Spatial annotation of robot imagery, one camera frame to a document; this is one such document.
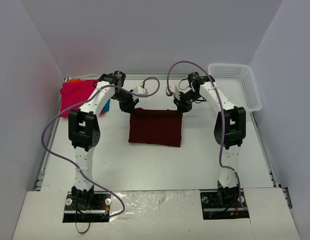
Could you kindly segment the dark red t shirt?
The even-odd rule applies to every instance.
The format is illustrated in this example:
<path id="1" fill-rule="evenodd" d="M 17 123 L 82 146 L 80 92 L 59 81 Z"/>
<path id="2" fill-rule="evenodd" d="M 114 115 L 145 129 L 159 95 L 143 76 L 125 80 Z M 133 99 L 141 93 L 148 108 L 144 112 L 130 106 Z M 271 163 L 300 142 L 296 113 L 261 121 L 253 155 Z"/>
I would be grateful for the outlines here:
<path id="1" fill-rule="evenodd" d="M 183 114 L 176 110 L 136 108 L 130 114 L 128 142 L 181 147 Z"/>

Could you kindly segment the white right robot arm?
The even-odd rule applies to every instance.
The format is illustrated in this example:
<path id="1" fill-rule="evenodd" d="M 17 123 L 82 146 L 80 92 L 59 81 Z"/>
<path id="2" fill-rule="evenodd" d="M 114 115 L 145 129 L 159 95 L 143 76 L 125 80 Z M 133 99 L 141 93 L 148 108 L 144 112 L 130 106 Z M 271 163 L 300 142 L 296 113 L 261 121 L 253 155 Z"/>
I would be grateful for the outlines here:
<path id="1" fill-rule="evenodd" d="M 219 165 L 221 173 L 217 182 L 217 202 L 229 206 L 240 196 L 238 180 L 238 156 L 240 147 L 246 137 L 246 111 L 233 104 L 218 88 L 211 76 L 200 76 L 192 72 L 187 76 L 190 90 L 175 89 L 174 104 L 177 111 L 187 113 L 192 104 L 203 98 L 216 113 L 214 138 L 220 146 Z"/>

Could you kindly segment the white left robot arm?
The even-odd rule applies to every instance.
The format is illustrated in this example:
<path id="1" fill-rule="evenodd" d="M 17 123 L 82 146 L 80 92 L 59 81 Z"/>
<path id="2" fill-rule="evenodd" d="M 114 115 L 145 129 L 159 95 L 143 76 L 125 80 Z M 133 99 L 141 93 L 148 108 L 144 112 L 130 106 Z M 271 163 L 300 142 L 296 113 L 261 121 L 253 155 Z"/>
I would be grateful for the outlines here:
<path id="1" fill-rule="evenodd" d="M 120 110 L 131 114 L 139 102 L 137 97 L 123 90 L 126 75 L 121 71 L 103 74 L 96 82 L 88 102 L 72 109 L 68 116 L 68 136 L 76 156 L 76 173 L 72 197 L 84 209 L 94 206 L 94 184 L 92 183 L 93 152 L 100 140 L 98 116 L 110 99 L 119 102 Z"/>

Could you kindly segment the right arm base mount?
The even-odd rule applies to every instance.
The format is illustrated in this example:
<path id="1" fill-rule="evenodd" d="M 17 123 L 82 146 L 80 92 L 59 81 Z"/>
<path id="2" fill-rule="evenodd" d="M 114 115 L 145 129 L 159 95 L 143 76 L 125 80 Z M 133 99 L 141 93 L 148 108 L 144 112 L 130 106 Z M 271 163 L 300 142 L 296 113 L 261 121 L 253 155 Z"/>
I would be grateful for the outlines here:
<path id="1" fill-rule="evenodd" d="M 221 200 L 221 195 L 215 190 L 201 190 L 200 201 L 204 220 L 235 220 L 249 219 L 247 203 L 241 193 L 243 202 L 238 196 L 231 194 L 231 198 Z"/>

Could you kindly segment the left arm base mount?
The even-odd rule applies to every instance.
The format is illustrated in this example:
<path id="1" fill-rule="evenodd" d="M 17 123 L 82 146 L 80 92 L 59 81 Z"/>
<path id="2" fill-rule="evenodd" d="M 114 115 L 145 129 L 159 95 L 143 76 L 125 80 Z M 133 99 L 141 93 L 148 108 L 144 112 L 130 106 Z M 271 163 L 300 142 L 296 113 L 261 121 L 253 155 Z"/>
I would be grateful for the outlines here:
<path id="1" fill-rule="evenodd" d="M 63 223 L 107 223 L 109 221 L 111 195 L 96 192 L 89 206 L 76 203 L 68 192 L 65 200 Z"/>

